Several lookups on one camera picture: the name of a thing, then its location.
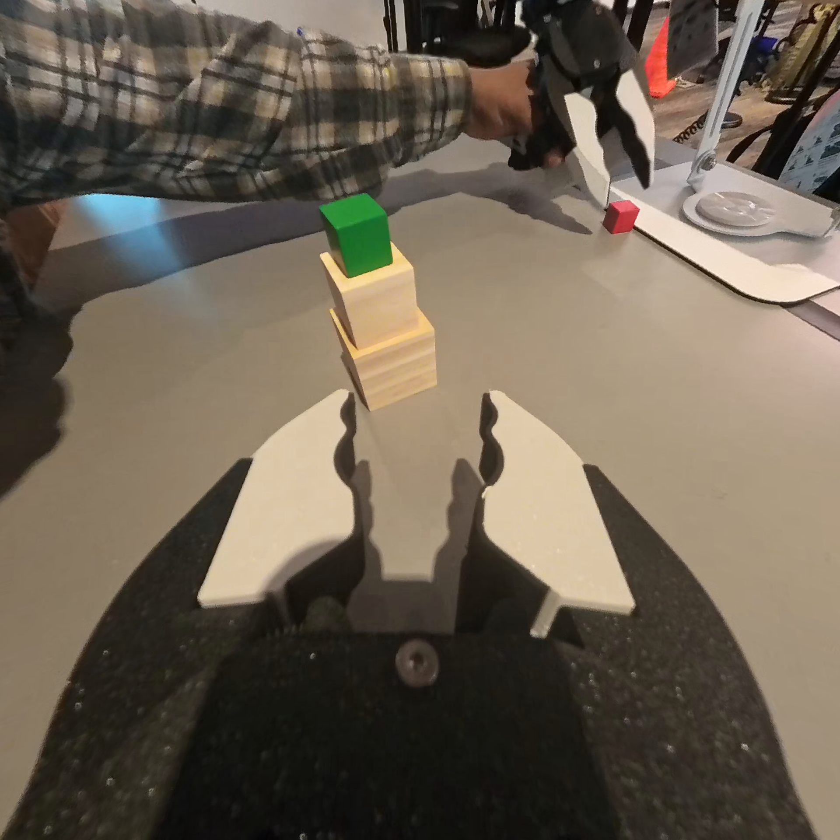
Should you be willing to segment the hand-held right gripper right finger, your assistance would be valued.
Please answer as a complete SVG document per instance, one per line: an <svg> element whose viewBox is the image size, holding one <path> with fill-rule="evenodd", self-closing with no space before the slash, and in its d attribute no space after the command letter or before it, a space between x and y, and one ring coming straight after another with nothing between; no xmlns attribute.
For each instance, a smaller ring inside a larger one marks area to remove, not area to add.
<svg viewBox="0 0 840 840"><path fill-rule="evenodd" d="M467 552L459 573L459 631L478 633L499 608L531 637L562 610L630 616L636 603L583 460L504 392L481 399L482 443Z"/></svg>

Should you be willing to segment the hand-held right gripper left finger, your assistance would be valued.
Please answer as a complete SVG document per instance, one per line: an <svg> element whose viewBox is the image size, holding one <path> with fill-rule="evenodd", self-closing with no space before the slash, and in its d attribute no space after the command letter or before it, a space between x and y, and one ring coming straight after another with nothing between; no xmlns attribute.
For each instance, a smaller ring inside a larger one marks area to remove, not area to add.
<svg viewBox="0 0 840 840"><path fill-rule="evenodd" d="M364 575L354 394L339 389L271 435L253 455L197 602L273 602L288 624L312 603L346 608Z"/></svg>

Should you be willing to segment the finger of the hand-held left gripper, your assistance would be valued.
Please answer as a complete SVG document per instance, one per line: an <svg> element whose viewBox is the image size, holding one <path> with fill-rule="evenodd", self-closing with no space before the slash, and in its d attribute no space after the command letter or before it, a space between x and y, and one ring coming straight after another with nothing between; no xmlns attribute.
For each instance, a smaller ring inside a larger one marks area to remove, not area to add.
<svg viewBox="0 0 840 840"><path fill-rule="evenodd" d="M595 65L594 105L597 160L606 177L612 146L605 137L614 134L637 181L647 190L655 175L656 130L645 78L619 65Z"/></svg>
<svg viewBox="0 0 840 840"><path fill-rule="evenodd" d="M570 169L575 183L603 211L610 202L613 177L629 168L621 135L609 120L610 110L603 108L614 92L614 87L587 88L563 97L573 140Z"/></svg>

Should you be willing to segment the large pale wooden cube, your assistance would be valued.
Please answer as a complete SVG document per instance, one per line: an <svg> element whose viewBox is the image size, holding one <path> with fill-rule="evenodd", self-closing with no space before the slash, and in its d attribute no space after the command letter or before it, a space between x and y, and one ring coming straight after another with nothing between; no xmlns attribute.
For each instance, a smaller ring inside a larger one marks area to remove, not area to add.
<svg viewBox="0 0 840 840"><path fill-rule="evenodd" d="M350 340L338 314L329 310L341 360L369 411L399 402L437 384L435 330L422 310L417 326L365 349Z"/></svg>

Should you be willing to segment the medium pale wooden cube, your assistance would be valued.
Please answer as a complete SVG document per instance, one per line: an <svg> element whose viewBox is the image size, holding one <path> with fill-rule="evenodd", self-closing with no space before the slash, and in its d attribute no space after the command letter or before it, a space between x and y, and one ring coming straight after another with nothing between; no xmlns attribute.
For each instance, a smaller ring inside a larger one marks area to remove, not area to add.
<svg viewBox="0 0 840 840"><path fill-rule="evenodd" d="M320 255L333 309L357 350L398 338L418 326L413 266L394 243L391 249L389 265L352 278L344 275L330 252Z"/></svg>

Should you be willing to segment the green wooden cube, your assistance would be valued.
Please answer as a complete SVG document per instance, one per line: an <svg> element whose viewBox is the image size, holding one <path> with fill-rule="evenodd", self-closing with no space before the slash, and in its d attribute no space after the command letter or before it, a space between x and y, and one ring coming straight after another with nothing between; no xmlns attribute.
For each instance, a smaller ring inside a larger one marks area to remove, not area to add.
<svg viewBox="0 0 840 840"><path fill-rule="evenodd" d="M393 262L388 216L384 208L361 193L320 205L333 259L348 278Z"/></svg>

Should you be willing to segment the person's left forearm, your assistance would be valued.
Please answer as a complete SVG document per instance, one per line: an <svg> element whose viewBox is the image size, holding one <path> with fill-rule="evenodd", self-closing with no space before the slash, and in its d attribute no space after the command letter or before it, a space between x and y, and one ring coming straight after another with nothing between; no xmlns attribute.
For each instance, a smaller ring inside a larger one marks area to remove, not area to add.
<svg viewBox="0 0 840 840"><path fill-rule="evenodd" d="M466 131L468 67L174 2L2 2L2 213L89 193L377 192Z"/></svg>

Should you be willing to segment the person's left hand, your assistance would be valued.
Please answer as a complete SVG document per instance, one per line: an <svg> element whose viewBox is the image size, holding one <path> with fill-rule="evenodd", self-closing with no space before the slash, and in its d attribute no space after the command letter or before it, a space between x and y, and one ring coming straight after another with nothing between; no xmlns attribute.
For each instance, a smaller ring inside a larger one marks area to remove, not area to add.
<svg viewBox="0 0 840 840"><path fill-rule="evenodd" d="M532 90L533 60L492 69L469 69L470 102L464 133L475 140L501 142L533 135L545 113Z"/></svg>

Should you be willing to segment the orange traffic cone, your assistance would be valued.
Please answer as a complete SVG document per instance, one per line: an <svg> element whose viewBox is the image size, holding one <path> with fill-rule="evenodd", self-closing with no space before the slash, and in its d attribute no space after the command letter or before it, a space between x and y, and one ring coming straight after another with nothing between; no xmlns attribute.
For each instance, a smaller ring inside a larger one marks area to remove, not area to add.
<svg viewBox="0 0 840 840"><path fill-rule="evenodd" d="M645 60L645 72L650 97L661 99L676 87L676 79L668 72L669 16L662 22Z"/></svg>

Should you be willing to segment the grey printed sign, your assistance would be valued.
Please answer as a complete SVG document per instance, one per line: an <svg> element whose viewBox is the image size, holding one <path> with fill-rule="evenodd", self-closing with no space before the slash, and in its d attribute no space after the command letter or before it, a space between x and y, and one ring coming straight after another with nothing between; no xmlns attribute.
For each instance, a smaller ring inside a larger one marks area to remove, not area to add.
<svg viewBox="0 0 840 840"><path fill-rule="evenodd" d="M675 79L705 66L718 52L718 3L671 1L668 9L667 73Z"/></svg>

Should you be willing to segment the white tablet stand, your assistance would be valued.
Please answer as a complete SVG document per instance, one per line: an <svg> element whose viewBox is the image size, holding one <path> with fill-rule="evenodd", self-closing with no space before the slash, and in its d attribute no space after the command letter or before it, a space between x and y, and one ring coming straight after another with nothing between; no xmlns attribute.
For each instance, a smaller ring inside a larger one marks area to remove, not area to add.
<svg viewBox="0 0 840 840"><path fill-rule="evenodd" d="M718 163L723 119L739 86L762 7L761 1L739 3L715 97L687 177L692 195L684 201L681 214L694 226L725 236L829 239L838 231L838 210L828 210L815 199L799 196L757 175L737 175L727 166L721 175L711 177L710 185L705 184Z"/></svg>

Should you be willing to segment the printed display card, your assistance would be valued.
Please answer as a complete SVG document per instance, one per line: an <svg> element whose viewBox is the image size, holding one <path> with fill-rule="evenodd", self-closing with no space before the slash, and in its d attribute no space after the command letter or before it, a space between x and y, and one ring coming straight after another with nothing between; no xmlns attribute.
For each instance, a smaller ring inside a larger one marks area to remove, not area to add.
<svg viewBox="0 0 840 840"><path fill-rule="evenodd" d="M839 166L839 96L827 100L808 124L778 181L814 193Z"/></svg>

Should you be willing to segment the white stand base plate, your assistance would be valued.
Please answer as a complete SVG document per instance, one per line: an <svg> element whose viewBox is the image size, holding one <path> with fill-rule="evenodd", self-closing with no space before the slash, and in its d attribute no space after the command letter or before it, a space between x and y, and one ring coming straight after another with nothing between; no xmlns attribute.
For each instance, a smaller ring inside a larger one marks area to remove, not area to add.
<svg viewBox="0 0 840 840"><path fill-rule="evenodd" d="M625 176L613 182L612 197L638 207L643 234L746 298L795 305L838 289L837 205L729 163L717 164L695 192L690 170L689 162L660 168L647 190ZM774 216L738 229L698 214L702 196L725 192L763 201Z"/></svg>

